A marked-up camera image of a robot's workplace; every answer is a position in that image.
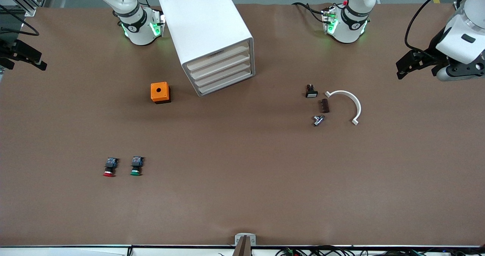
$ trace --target orange box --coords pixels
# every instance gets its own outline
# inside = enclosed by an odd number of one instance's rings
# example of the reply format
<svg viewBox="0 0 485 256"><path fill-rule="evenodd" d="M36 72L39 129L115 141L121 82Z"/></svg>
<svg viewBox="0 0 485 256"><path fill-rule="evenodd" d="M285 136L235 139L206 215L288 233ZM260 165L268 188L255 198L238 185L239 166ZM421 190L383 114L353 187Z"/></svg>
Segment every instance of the orange box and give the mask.
<svg viewBox="0 0 485 256"><path fill-rule="evenodd" d="M150 97L156 104L166 104L172 102L170 96L170 86L167 82L151 84Z"/></svg>

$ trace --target brown table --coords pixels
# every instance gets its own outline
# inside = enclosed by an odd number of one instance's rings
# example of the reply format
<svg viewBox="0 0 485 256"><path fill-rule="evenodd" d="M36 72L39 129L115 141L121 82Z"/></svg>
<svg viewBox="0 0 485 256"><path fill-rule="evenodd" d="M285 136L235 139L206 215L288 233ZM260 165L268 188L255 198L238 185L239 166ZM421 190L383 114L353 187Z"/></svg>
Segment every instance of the brown table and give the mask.
<svg viewBox="0 0 485 256"><path fill-rule="evenodd" d="M397 80L417 5L378 5L339 44L296 6L239 5L254 78L197 97L167 34L147 47L110 9L38 9L28 21L47 71L18 63L0 83L0 244L483 244L485 80ZM410 42L452 14L430 5ZM150 83L173 102L155 105ZM329 99L348 90L362 102ZM131 158L146 157L130 176ZM120 158L103 177L108 156Z"/></svg>

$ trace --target silver metal fitting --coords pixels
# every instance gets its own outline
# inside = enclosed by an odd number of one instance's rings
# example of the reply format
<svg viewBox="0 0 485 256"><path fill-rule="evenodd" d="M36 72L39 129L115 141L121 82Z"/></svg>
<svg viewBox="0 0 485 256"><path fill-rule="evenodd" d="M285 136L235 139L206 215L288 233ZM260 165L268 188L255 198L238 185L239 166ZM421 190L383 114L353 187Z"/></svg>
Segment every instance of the silver metal fitting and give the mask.
<svg viewBox="0 0 485 256"><path fill-rule="evenodd" d="M319 126L325 120L325 116L324 115L313 116L313 119L315 120L315 122L313 123L313 126Z"/></svg>

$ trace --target white box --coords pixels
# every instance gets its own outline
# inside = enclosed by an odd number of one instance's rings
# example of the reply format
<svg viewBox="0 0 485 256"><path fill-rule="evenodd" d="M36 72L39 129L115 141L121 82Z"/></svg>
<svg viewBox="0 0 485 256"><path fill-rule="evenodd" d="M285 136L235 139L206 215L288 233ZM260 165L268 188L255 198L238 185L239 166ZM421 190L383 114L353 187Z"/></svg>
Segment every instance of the white box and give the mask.
<svg viewBox="0 0 485 256"><path fill-rule="evenodd" d="M160 5L199 96L254 76L253 36L232 0L160 0Z"/></svg>

